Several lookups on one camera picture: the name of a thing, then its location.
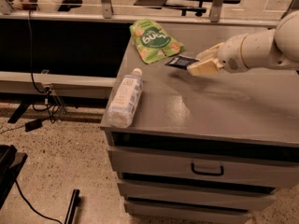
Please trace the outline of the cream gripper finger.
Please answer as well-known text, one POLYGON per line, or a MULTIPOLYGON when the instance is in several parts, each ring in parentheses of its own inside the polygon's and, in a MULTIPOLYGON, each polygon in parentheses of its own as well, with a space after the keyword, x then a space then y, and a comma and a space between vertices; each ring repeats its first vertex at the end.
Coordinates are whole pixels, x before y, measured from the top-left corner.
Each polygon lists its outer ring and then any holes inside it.
POLYGON ((223 42, 206 49, 196 55, 196 58, 199 59, 200 61, 208 60, 208 59, 214 59, 218 57, 218 51, 223 45, 223 42))
POLYGON ((223 68, 217 58, 210 58, 205 61, 196 62, 187 67, 187 71, 196 77, 216 75, 223 68))

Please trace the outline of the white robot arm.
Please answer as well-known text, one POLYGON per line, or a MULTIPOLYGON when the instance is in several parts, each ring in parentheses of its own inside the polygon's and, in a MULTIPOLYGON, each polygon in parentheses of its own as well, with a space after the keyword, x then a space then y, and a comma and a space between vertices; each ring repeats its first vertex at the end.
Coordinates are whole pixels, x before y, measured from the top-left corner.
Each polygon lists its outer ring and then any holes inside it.
POLYGON ((200 52, 198 62, 187 67, 193 76, 215 75, 221 69, 243 73, 250 69, 297 70, 299 68, 299 11, 285 16, 276 28, 232 36, 200 52))

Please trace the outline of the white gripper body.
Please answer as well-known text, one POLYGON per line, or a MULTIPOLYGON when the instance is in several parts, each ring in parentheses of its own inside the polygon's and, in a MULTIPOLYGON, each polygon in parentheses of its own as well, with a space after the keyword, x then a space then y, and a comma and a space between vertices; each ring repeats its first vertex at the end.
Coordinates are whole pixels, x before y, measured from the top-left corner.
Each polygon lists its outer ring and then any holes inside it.
POLYGON ((223 69, 229 73, 243 73, 249 69, 242 59, 242 44, 247 34, 236 35, 225 41, 218 51, 218 59, 223 69))

